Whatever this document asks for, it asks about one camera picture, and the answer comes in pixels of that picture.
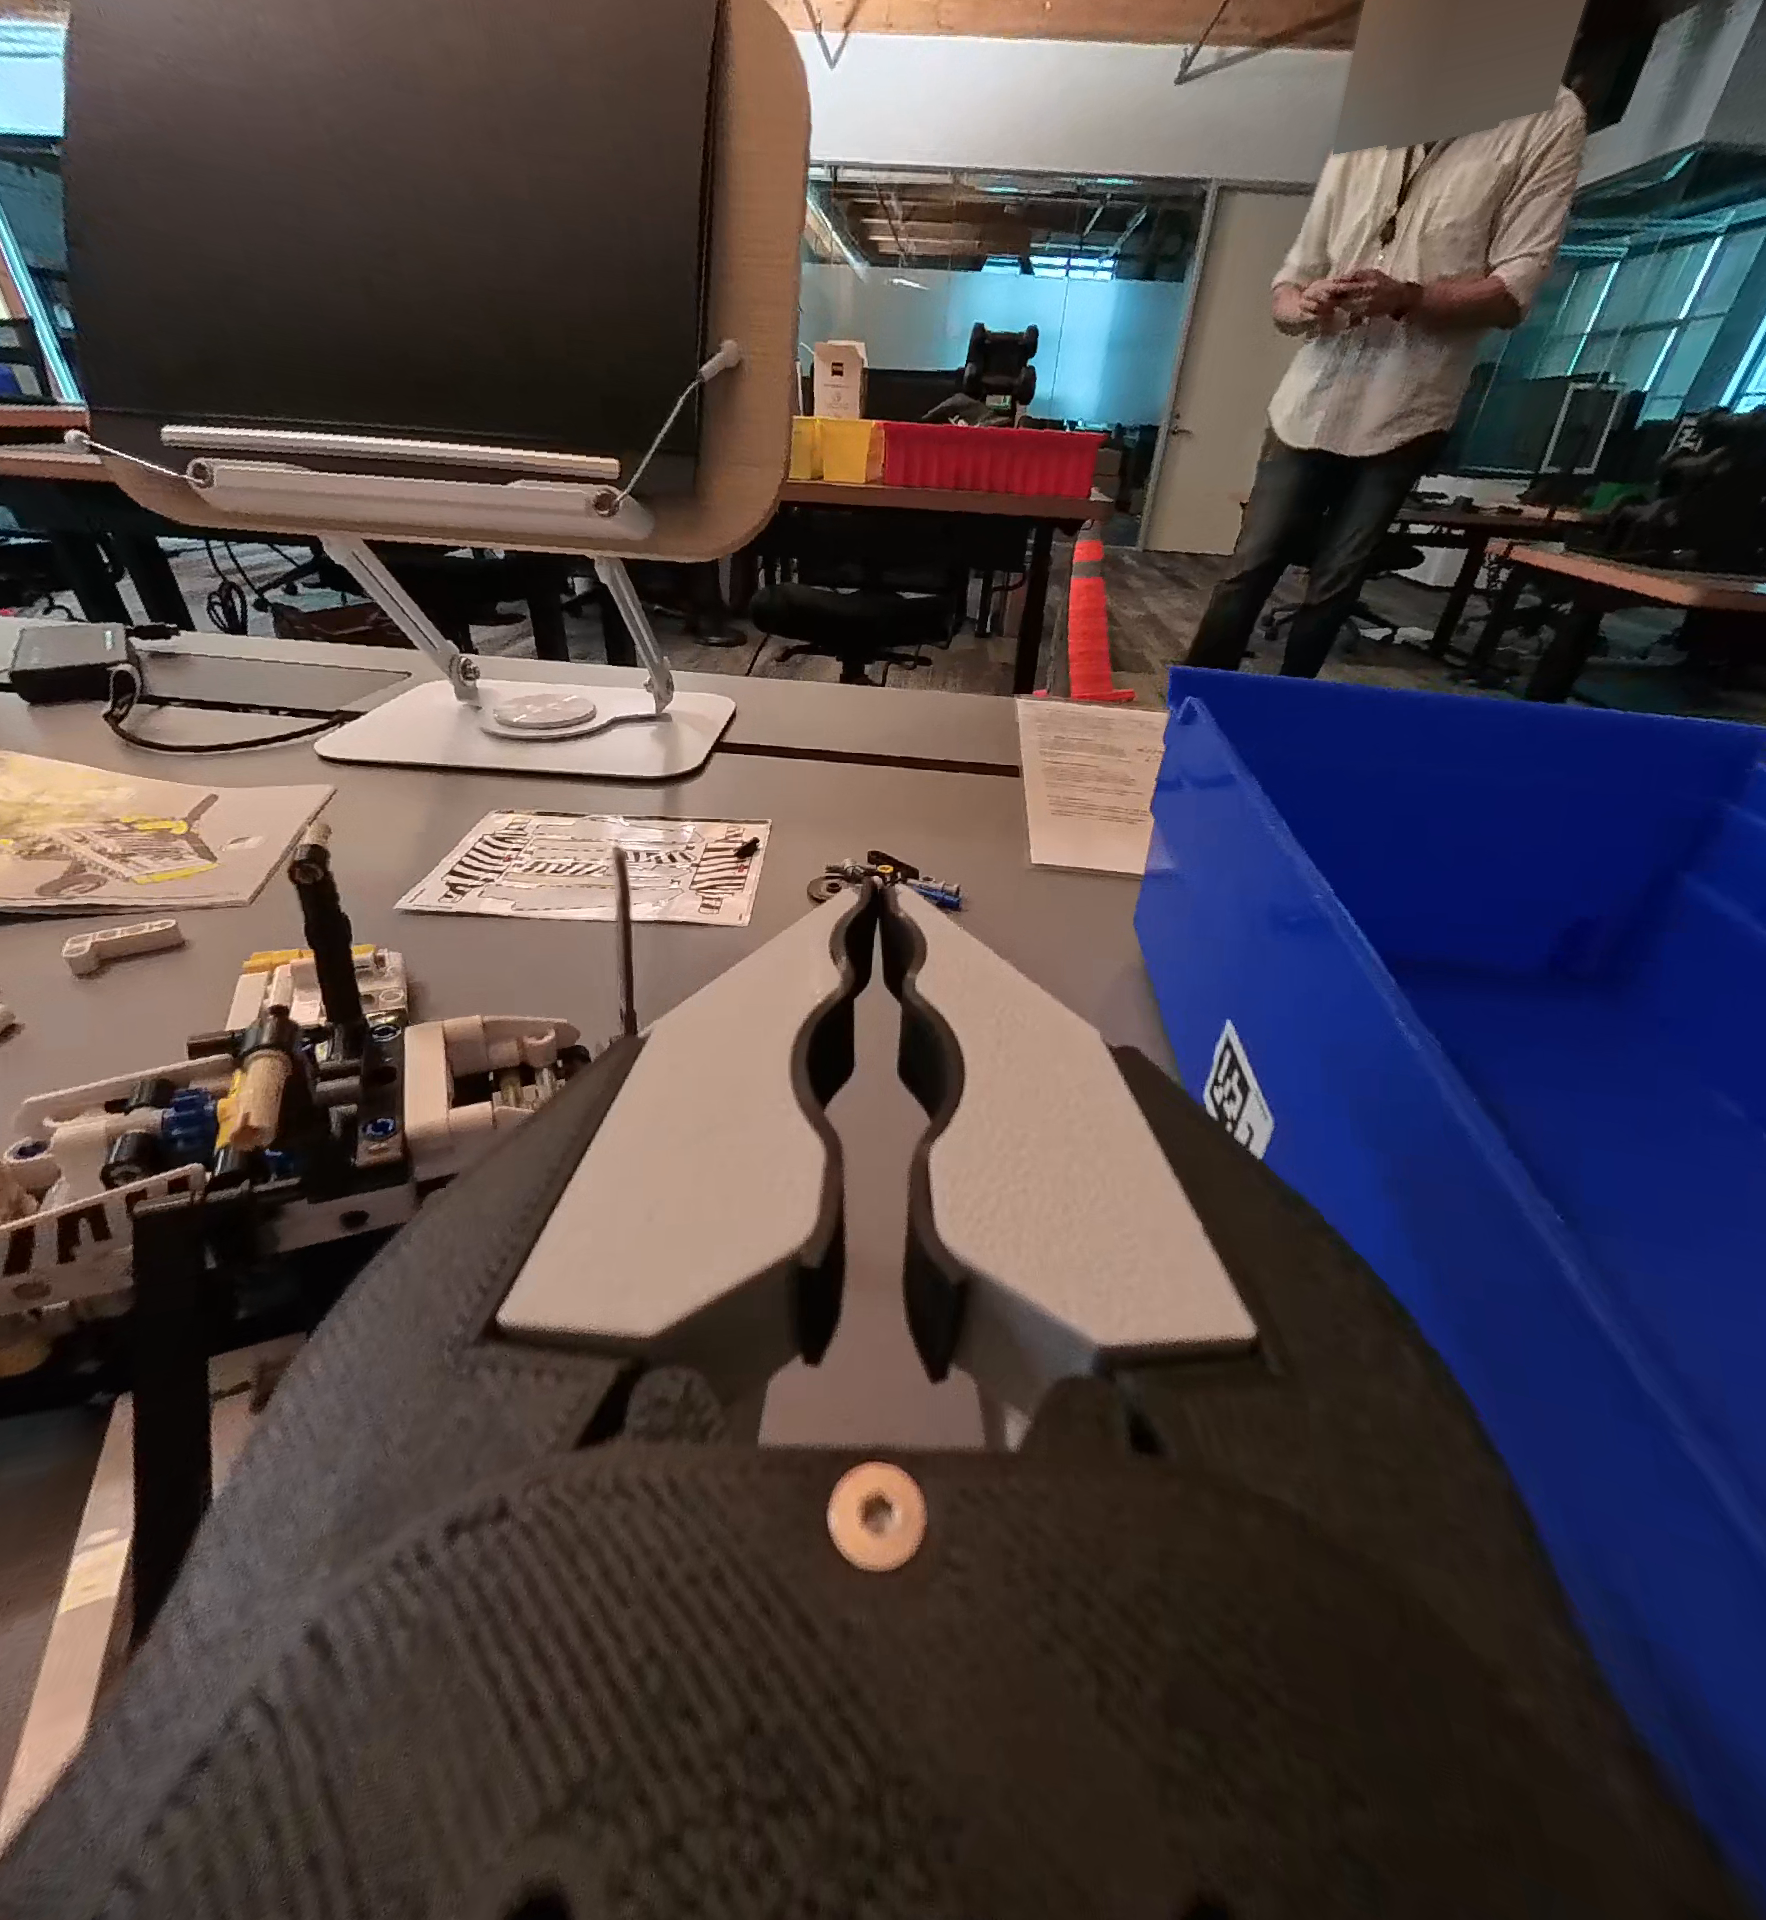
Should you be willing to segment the wooden top desk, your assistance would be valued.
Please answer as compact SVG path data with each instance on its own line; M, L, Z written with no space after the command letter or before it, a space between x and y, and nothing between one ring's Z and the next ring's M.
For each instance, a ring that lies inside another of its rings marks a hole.
M1015 665L1011 691L1027 698L1039 690L1039 656L1044 644L1047 578L1057 542L1074 542L1088 522L1101 527L1115 513L1106 493L1072 495L1036 493L960 493L934 488L902 488L889 485L837 485L826 479L787 479L778 493L778 510L759 539L759 552L771 555L778 535L800 529L803 513L840 513L869 517L860 530L876 535L885 546L918 535L930 542L931 527L949 529L946 542L966 555L975 574L989 578L996 569L985 560L986 546L1002 542L1013 553L1010 574L1022 590L1015 625Z
M1498 648L1518 623L1520 599L1548 602L1548 634L1522 679L1529 703L1564 703L1601 652L1612 612L1658 609L1682 617L1687 659L1707 668L1766 668L1766 571L1682 569L1575 552L1560 544L1501 539L1490 557L1506 569L1465 662L1470 677L1493 674Z

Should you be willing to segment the lego instruction booklet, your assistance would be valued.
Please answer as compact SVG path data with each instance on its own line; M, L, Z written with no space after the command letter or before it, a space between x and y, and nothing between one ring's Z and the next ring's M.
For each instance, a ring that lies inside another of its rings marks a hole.
M173 784L0 750L0 916L252 903L328 786Z

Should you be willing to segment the white angled lego beam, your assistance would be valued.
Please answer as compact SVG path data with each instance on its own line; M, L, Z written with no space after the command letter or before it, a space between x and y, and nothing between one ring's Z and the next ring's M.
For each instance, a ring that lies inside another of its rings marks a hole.
M147 918L75 933L61 944L59 952L70 972L92 979L138 958L181 952L185 946L185 933L174 918Z

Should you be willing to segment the blue plastic bin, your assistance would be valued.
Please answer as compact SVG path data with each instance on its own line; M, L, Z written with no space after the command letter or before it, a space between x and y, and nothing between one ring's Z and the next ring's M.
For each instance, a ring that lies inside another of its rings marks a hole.
M1766 733L1179 669L1184 1087L1466 1389L1766 1912Z

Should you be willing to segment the lego airplane model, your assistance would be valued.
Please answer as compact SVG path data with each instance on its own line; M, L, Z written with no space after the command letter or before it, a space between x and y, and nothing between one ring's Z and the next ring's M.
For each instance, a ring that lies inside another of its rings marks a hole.
M180 1059L24 1100L0 1150L0 1421L129 1389L138 1229L201 1231L213 1356L316 1329L421 1204L591 1066L567 1022L419 1022L355 940L330 828L296 839L305 946L247 961Z

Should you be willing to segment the power adapter brick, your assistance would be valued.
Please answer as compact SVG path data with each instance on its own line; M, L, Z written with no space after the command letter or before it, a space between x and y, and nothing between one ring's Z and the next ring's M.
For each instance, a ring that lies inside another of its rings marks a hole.
M129 659L123 623L27 621L11 646L7 683L30 706L104 706Z

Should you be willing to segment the orange traffic cone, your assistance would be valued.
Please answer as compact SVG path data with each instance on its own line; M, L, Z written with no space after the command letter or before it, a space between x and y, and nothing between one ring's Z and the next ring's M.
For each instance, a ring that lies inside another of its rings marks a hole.
M1104 560L1103 530L1086 522L1072 542L1063 634L1053 641L1039 700L1088 708L1135 703L1135 691L1119 686L1112 674Z

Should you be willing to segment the zebra striped sticker sheet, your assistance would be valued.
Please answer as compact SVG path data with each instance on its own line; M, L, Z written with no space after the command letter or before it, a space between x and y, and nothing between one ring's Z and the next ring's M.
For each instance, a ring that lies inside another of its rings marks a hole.
M556 809L489 812L398 902L401 913L613 923L617 867L631 921L749 926L771 823L626 817Z

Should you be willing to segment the yellow plastic bin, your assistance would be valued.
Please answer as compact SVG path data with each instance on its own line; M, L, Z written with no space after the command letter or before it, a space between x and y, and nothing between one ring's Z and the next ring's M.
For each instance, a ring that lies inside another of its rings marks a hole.
M884 422L803 415L791 419L791 483L875 486L884 479L885 461Z

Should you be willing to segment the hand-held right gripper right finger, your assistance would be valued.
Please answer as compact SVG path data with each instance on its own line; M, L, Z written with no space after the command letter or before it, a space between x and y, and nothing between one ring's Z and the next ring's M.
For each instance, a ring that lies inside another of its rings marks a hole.
M903 1309L1022 1446L1063 1382L1256 1356L1259 1327L1101 1029L918 893L884 890L911 1155Z

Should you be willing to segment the black bulky equipment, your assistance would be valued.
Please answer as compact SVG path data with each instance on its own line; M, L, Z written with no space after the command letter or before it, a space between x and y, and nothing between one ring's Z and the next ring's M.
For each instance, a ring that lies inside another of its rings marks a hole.
M1697 416L1658 466L1649 501L1615 503L1599 549L1632 564L1712 574L1766 569L1766 404Z

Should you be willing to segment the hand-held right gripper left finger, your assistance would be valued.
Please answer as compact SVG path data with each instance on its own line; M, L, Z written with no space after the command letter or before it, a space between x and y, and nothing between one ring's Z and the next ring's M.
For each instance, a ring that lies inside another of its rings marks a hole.
M688 1369L817 1362L844 1292L843 1150L876 885L620 1045L614 1092L499 1309L506 1338Z

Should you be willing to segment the black office chair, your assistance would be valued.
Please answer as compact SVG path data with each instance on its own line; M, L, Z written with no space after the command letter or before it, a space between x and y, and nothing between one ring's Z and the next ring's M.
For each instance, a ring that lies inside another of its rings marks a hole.
M999 330L972 324L960 369L960 396L975 404L1022 412L1037 393L1039 328Z
M757 588L749 602L757 631L785 641L785 662L833 659L844 686L880 686L894 668L928 665L952 636L950 615L939 596L797 581Z

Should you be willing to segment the printed white paper sheet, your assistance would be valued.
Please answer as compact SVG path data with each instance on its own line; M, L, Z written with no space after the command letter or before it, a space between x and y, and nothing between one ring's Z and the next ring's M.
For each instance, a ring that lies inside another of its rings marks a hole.
M1026 696L1015 723L1031 865L1144 876L1166 712Z

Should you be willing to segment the grey door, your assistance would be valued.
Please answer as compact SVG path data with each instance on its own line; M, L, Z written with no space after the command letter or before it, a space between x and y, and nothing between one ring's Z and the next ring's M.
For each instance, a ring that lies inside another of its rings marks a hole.
M1271 320L1271 277L1308 185L1218 182L1206 194L1179 366L1140 513L1152 553L1227 555L1295 342Z

